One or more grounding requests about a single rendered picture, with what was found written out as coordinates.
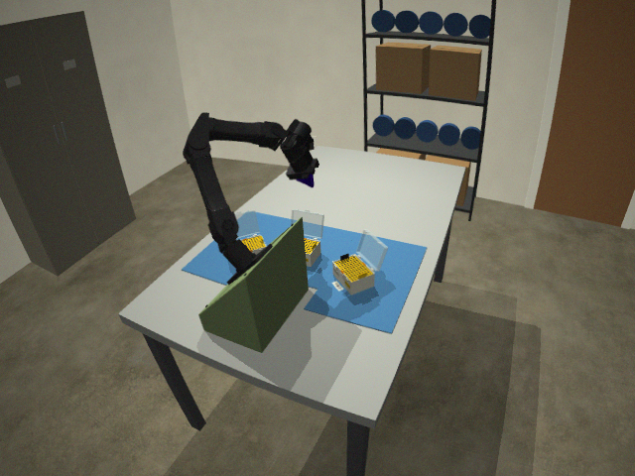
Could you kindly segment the blue flat mat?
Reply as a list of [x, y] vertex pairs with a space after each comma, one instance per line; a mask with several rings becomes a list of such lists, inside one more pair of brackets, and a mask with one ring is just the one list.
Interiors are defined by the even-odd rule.
[[[266, 246], [291, 226], [291, 219], [256, 212]], [[396, 325], [427, 247], [377, 237], [388, 251], [380, 272], [375, 272], [374, 287], [351, 295], [333, 275], [332, 262], [340, 256], [356, 254], [362, 233], [323, 227], [320, 255], [307, 266], [308, 285], [317, 289], [305, 310], [391, 333]], [[222, 252], [223, 253], [223, 252]], [[196, 255], [182, 271], [227, 285], [236, 269], [219, 252], [214, 240]], [[332, 283], [338, 282], [339, 291]]]

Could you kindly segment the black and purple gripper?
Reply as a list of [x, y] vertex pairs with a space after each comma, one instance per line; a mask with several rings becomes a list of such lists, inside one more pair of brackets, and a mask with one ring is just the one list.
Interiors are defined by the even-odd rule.
[[[309, 187], [314, 187], [314, 174], [315, 168], [318, 168], [319, 163], [318, 159], [313, 159], [311, 165], [308, 164], [304, 152], [295, 159], [294, 161], [289, 161], [290, 166], [287, 169], [286, 176], [289, 179], [296, 179], [297, 181], [308, 185]], [[309, 175], [311, 174], [311, 175]]]

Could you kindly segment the yellow pipette tip rack insert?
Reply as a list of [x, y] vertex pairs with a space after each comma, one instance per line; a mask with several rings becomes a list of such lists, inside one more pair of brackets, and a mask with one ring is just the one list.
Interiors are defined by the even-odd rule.
[[306, 253], [310, 254], [317, 244], [318, 244], [318, 242], [316, 242], [316, 241], [311, 241], [311, 240], [305, 239], [305, 250], [306, 250]]
[[262, 238], [262, 236], [260, 238], [260, 236], [254, 237], [254, 238], [251, 238], [251, 239], [247, 239], [247, 240], [243, 240], [242, 243], [249, 250], [252, 250], [252, 251], [255, 250], [255, 249], [259, 249], [259, 248], [265, 247], [263, 238]]
[[352, 282], [373, 274], [356, 257], [349, 257], [349, 254], [340, 256], [340, 261], [335, 264]]

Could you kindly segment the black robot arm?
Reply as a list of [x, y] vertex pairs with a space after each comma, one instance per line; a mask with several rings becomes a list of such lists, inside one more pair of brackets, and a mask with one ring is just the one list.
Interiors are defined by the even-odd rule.
[[287, 160], [293, 161], [304, 152], [308, 164], [311, 165], [313, 157], [310, 150], [314, 149], [311, 131], [310, 125], [297, 119], [285, 130], [276, 122], [226, 121], [211, 118], [209, 113], [204, 112], [199, 115], [190, 130], [183, 155], [197, 181], [206, 208], [211, 236], [217, 242], [219, 252], [224, 251], [223, 256], [236, 269], [236, 273], [227, 281], [229, 285], [258, 263], [273, 246], [270, 243], [262, 253], [256, 255], [240, 239], [236, 240], [239, 225], [218, 182], [209, 141], [246, 142], [273, 151], [281, 145], [280, 149]]

